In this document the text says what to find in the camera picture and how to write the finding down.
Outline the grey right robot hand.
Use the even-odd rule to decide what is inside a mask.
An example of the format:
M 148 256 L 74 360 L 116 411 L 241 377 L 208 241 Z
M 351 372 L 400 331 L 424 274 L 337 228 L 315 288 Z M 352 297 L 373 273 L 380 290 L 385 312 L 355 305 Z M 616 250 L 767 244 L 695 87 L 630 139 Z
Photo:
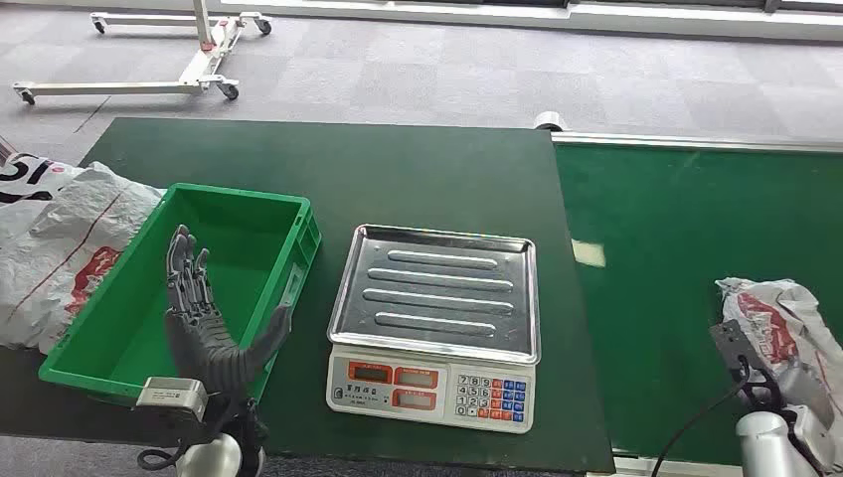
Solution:
M 826 430 L 832 428 L 835 421 L 832 399 L 813 367 L 791 360 L 770 376 L 774 408 L 806 406 Z

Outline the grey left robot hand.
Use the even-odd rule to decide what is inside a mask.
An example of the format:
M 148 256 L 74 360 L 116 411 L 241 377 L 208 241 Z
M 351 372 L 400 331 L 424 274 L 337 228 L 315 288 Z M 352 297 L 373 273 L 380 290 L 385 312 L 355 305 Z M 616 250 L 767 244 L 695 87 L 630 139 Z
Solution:
M 211 394 L 245 398 L 291 329 L 290 308 L 278 305 L 264 332 L 245 349 L 234 341 L 213 295 L 209 251 L 194 253 L 196 238 L 180 225 L 165 255 L 168 306 L 165 336 L 180 377 L 200 381 Z

